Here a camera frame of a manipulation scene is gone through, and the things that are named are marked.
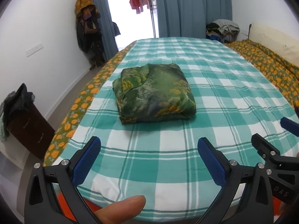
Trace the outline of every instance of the bed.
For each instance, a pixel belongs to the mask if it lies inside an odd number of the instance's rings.
[[[190,121],[122,125],[112,82],[124,68],[147,63],[176,63],[196,103]],[[192,38],[137,41],[119,52],[83,89],[63,120],[45,155],[58,164],[95,135],[102,150],[86,181],[84,198],[100,207],[143,194],[139,220],[166,222],[202,215],[218,194],[197,153],[207,137],[228,159],[254,166],[263,160],[250,143],[259,133],[284,155],[295,156],[298,139],[280,127],[288,117],[299,122],[292,106],[266,77],[234,50]],[[240,199],[237,192],[233,204]]]
[[[248,40],[226,44],[252,63],[283,94],[299,106],[299,41],[268,26],[254,23]]]

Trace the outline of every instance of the baseboard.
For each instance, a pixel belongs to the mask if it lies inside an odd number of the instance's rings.
[[[65,98],[65,96],[73,89],[73,87],[89,72],[89,68],[79,77],[77,78],[64,92],[63,94],[57,99],[53,107],[46,113],[44,118],[48,120],[52,113],[55,111],[57,106],[61,103],[61,101]]]

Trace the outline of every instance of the yellow floral bedspread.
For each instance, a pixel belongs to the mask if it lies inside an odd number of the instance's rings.
[[[124,50],[117,53],[101,71],[84,87],[78,98],[74,102],[71,110],[61,122],[54,138],[44,156],[44,166],[50,166],[59,157],[67,146],[69,140],[73,137],[80,121],[83,119],[94,96],[99,92],[103,84],[112,75],[117,66],[122,62],[129,50],[136,42],[128,45]]]
[[[283,94],[292,107],[299,106],[299,68],[267,47],[251,40],[226,44],[251,62]]]

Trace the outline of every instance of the folded clothes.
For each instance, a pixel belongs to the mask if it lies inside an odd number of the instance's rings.
[[[196,113],[190,86],[176,64],[124,69],[113,90],[123,124],[191,119]]]
[[[214,29],[218,29],[219,25],[216,24],[216,23],[210,23],[210,24],[207,24],[206,27],[207,27],[208,30],[214,30]]]
[[[217,19],[215,20],[213,23],[219,25],[219,32],[222,34],[226,34],[225,31],[227,32],[232,32],[232,31],[236,31],[239,32],[240,31],[240,27],[237,23],[228,20],[228,19]]]

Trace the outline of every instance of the gray floor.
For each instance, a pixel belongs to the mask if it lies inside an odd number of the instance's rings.
[[[67,115],[68,111],[71,109],[74,101],[77,99],[77,96],[82,91],[87,83],[89,83],[93,77],[101,70],[101,67],[98,67],[92,71],[89,71],[74,87],[73,89],[65,96],[62,102],[57,106],[53,114],[50,116],[48,122],[56,130],[59,128],[62,120]],[[31,169],[33,165],[40,160],[30,153],[28,160],[25,164],[20,185],[17,195],[17,211],[24,216],[24,203],[26,190],[29,182],[29,177],[31,174]]]
[[[101,70],[101,67],[98,67],[92,71],[89,71],[74,87],[73,89],[65,96],[62,102],[57,106],[53,114],[48,119],[49,124],[53,129],[58,129],[62,120],[71,109],[75,100],[78,97],[78,94],[82,91],[87,83],[89,83],[93,77]]]

